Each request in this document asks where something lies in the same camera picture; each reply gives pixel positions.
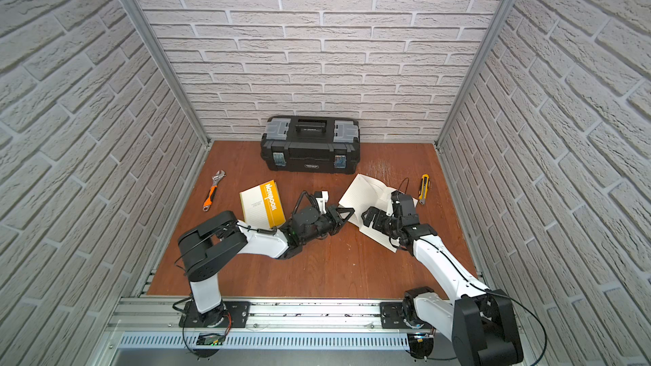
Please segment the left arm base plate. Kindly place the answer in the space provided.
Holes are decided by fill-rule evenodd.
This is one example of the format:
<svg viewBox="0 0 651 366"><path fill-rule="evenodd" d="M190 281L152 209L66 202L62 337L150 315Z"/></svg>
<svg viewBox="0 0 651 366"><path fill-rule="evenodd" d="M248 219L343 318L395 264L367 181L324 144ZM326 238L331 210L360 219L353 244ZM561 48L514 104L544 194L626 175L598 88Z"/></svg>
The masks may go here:
<svg viewBox="0 0 651 366"><path fill-rule="evenodd" d="M199 313L194 301L185 303L179 327L185 328L244 328L249 318L248 301L223 301L208 313Z"/></svg>

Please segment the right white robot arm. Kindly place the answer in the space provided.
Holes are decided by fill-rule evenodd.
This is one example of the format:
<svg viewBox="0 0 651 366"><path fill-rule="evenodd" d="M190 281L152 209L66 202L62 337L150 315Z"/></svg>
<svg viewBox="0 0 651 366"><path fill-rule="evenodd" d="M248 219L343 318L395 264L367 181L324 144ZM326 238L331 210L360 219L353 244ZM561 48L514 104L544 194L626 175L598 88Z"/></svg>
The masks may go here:
<svg viewBox="0 0 651 366"><path fill-rule="evenodd" d="M364 226L398 242L435 277L447 295L428 287L406 291L403 316L410 325L427 324L441 332L462 365L512 365L524 360L515 319L517 300L476 279L445 247L431 225L420 221L413 198L401 191L391 196L392 211L369 207Z"/></svg>

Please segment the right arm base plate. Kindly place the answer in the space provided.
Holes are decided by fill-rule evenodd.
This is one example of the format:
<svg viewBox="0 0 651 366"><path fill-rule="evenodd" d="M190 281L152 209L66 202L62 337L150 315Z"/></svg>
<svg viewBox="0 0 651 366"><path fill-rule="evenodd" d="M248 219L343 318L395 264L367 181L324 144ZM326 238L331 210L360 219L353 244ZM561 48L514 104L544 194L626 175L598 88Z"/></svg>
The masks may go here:
<svg viewBox="0 0 651 366"><path fill-rule="evenodd" d="M387 301L379 303L381 328L385 330L406 329L406 330L431 330L432 326L425 322L409 324L403 314L403 304L398 301Z"/></svg>

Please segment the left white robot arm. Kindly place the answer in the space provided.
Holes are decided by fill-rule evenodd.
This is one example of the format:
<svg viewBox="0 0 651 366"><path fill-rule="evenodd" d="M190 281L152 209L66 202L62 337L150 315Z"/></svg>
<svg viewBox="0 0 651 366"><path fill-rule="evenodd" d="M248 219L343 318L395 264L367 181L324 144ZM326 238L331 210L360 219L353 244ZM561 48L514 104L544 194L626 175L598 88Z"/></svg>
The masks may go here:
<svg viewBox="0 0 651 366"><path fill-rule="evenodd" d="M291 259L313 240L335 236L354 216L354 208L329 205L328 193L303 191L292 215L280 226L263 229L224 211L178 239L179 259L202 316L225 311L218 274L238 254Z"/></svg>

